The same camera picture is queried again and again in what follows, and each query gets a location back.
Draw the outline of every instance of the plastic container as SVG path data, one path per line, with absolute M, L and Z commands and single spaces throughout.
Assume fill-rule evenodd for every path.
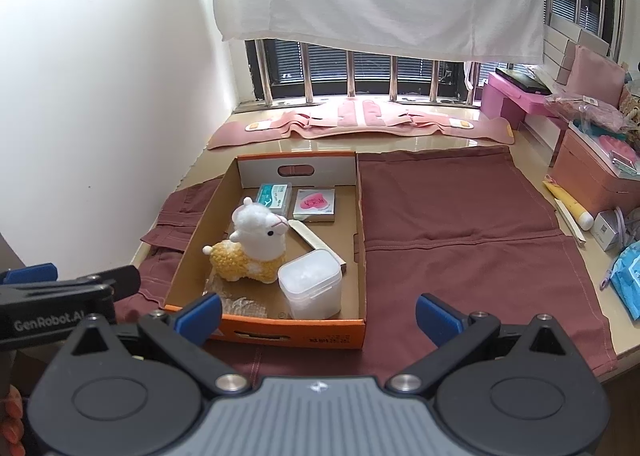
M 322 320 L 340 311 L 342 272 L 327 250 L 314 250 L 283 264 L 278 280 L 292 318 Z

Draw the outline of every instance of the yellow tube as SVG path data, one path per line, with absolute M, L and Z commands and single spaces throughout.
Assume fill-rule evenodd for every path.
M 564 188 L 558 185 L 555 181 L 543 180 L 542 183 L 545 185 L 548 191 L 554 195 L 554 197 L 558 198 L 560 201 L 562 201 L 562 203 L 564 203 L 564 206 L 567 207 L 567 210 L 569 210 L 571 215 L 578 222 L 578 225 L 580 225 L 581 229 L 585 231 L 591 229 L 591 227 L 593 226 L 593 216 L 591 216 L 591 214 L 587 212 L 587 209 L 585 209 L 580 203 L 578 203 L 578 201 L 576 201 L 571 194 L 564 190 Z

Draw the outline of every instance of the blue gripper pad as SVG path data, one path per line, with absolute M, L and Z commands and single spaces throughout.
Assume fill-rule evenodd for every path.
M 24 284 L 58 280 L 58 269 L 50 262 L 0 273 L 0 284 Z
M 222 319 L 222 301 L 209 293 L 174 315 L 174 331 L 196 346 L 202 346 L 218 328 Z
M 418 328 L 431 339 L 437 347 L 450 341 L 465 329 L 462 320 L 464 315 L 453 309 L 447 309 L 437 299 L 431 296 L 420 295 L 415 304 L 415 321 Z

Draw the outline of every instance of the blue package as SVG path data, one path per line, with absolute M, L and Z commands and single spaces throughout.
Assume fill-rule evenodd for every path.
M 640 241 L 627 246 L 618 256 L 609 277 L 634 320 L 640 317 Z

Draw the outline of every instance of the pink storage box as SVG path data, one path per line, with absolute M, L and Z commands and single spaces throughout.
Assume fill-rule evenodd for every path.
M 488 118 L 506 118 L 514 129 L 527 113 L 553 116 L 545 109 L 545 95 L 524 92 L 496 73 L 489 73 L 489 81 L 482 88 L 480 110 Z
M 572 129 L 564 135 L 551 177 L 593 217 L 615 207 L 625 215 L 640 207 L 640 181 L 618 178 Z

